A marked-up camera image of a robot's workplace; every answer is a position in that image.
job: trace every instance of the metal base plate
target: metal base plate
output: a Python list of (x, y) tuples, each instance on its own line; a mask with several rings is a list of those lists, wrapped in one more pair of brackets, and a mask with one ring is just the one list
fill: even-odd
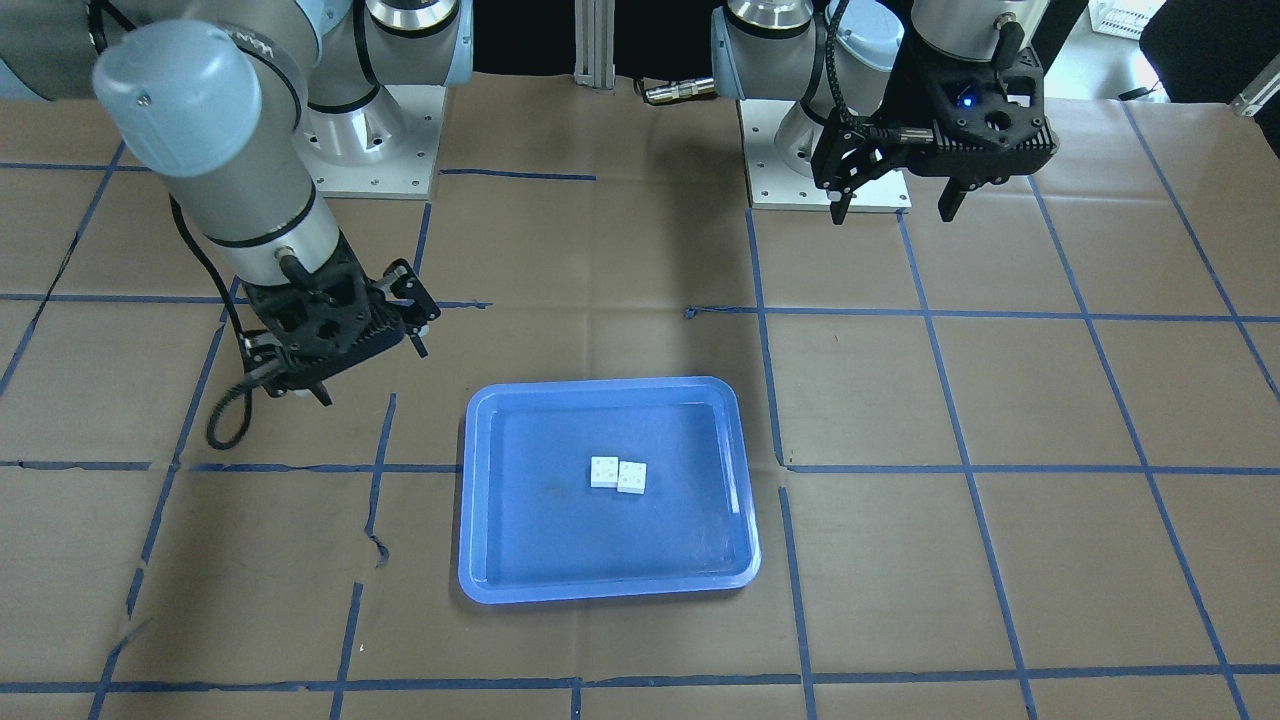
[[(792, 105), (795, 102), (788, 100), (739, 101), (751, 208), (827, 211), (831, 208), (827, 193), (813, 186), (812, 177), (792, 170), (773, 143), (773, 136)], [(850, 213), (897, 213), (910, 208), (911, 196), (901, 170), (892, 170), (858, 188), (849, 204)]]
[(430, 200), (440, 149), (447, 90), (434, 85), (388, 86), (408, 126), (407, 142), (398, 155), (371, 165), (334, 165), (321, 160), (306, 137), (297, 133), (293, 143), (302, 163), (325, 197), (381, 197)]

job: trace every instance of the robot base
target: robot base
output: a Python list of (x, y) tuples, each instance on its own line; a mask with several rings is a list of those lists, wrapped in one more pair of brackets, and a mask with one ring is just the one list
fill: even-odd
[(302, 133), (298, 155), (325, 197), (430, 200), (444, 124), (447, 90), (438, 86), (388, 86), (404, 110), (408, 135), (396, 154), (367, 165), (335, 165), (319, 158)]
[[(751, 208), (826, 213), (831, 208), (827, 193), (814, 187), (813, 178), (792, 170), (773, 140), (792, 105), (795, 102), (788, 100), (739, 101)], [(910, 208), (911, 197), (901, 170), (858, 188), (849, 204), (850, 213), (897, 213)]]

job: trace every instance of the blue plastic tray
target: blue plastic tray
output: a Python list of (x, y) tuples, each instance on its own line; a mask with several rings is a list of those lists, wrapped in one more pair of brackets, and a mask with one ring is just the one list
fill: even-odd
[[(648, 464), (591, 488), (591, 456)], [(467, 406), (458, 580), (486, 605), (740, 588), (760, 541), (733, 391), (716, 378), (490, 386)]]

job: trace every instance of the white cube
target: white cube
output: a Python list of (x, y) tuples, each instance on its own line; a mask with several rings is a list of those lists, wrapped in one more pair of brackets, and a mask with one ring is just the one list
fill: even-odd
[(618, 462), (618, 492), (644, 495), (644, 462)]
[(616, 488), (618, 487), (618, 459), (593, 457), (591, 459), (591, 487)]

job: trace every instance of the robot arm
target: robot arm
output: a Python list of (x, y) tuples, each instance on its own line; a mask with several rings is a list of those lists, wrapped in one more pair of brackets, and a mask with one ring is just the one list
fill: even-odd
[[(326, 378), (404, 337), (426, 355), (421, 337), (439, 307), (403, 259), (378, 279), (365, 273), (292, 137), (303, 128), (334, 154), (375, 155), (398, 132), (384, 82), (468, 79), (470, 0), (95, 0), (92, 45), (83, 3), (18, 5), (0, 13), (4, 67), (50, 99), (91, 87), (164, 182), (184, 240), (200, 254), (183, 211), (234, 268), (266, 328), (246, 337), (236, 323), (246, 374), (218, 405), (211, 445), (239, 439), (247, 414), (228, 442), (215, 437), (218, 416), (256, 387), (310, 391), (329, 405)], [(81, 42), (28, 46), (23, 22)], [(65, 51), (50, 58), (50, 46)], [(47, 67), (58, 72), (38, 69)]]
[(1057, 151), (1029, 40), (1048, 0), (730, 0), (712, 26), (716, 90), (797, 100), (820, 133), (809, 158), (836, 224), (887, 172), (950, 178), (951, 220), (968, 192), (1030, 174)]

